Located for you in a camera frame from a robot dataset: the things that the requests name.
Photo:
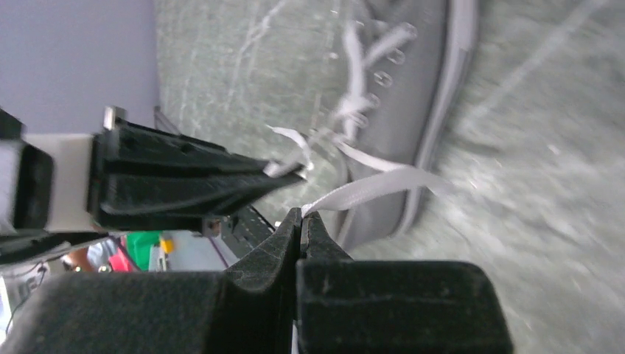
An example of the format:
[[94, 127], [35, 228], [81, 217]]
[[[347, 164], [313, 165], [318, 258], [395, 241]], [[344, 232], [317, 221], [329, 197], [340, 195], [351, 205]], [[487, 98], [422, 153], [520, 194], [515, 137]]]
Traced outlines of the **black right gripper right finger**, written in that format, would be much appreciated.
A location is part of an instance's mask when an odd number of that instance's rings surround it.
[[495, 288], [455, 260], [353, 260], [318, 213], [296, 264], [301, 353], [512, 353]]

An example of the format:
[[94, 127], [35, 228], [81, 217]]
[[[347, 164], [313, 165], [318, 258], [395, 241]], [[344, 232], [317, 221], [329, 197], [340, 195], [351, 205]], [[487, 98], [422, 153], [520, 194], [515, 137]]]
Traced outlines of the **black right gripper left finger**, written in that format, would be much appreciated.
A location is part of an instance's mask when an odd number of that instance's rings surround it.
[[225, 271], [78, 273], [30, 297], [3, 353], [289, 353], [301, 210]]

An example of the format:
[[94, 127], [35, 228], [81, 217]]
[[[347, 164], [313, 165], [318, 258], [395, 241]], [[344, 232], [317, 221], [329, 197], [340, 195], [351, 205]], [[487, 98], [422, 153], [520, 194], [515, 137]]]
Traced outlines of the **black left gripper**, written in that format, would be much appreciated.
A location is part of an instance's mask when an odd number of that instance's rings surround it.
[[[28, 133], [1, 111], [1, 263], [54, 257], [116, 231], [199, 231], [205, 218], [303, 180], [271, 178], [267, 165], [120, 117], [96, 135]], [[90, 177], [101, 178], [90, 186]]]

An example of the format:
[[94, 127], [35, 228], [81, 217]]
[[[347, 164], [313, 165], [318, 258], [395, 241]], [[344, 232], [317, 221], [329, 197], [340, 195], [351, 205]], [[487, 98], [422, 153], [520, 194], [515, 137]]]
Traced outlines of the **white shoelace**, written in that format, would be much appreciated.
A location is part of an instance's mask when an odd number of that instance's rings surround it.
[[376, 174], [338, 187], [318, 200], [301, 208], [303, 216], [318, 210], [343, 211], [365, 202], [396, 192], [428, 188], [436, 195], [454, 189], [454, 185], [423, 169], [377, 158], [352, 147], [358, 129], [368, 124], [365, 113], [376, 108], [378, 98], [367, 89], [368, 69], [383, 55], [387, 55], [417, 37], [415, 26], [401, 23], [389, 28], [383, 21], [380, 37], [369, 47], [364, 47], [358, 36], [357, 22], [349, 22], [343, 34], [343, 48], [348, 59], [349, 79], [345, 94], [329, 116], [328, 126], [319, 129], [310, 137], [303, 137], [298, 131], [274, 127], [274, 133], [292, 139], [299, 147], [280, 162], [271, 161], [264, 172], [271, 178], [278, 178], [296, 170], [300, 161], [307, 169], [313, 165], [313, 147], [322, 140], [331, 142], [347, 158], [365, 165]]

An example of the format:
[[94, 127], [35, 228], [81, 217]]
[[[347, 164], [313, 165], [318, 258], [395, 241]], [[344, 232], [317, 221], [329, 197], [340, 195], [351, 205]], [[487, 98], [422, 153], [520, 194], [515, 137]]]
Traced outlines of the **grey canvas sneaker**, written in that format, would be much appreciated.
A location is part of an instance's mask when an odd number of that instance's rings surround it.
[[335, 116], [353, 151], [431, 169], [478, 39], [477, 1], [352, 1], [349, 85]]

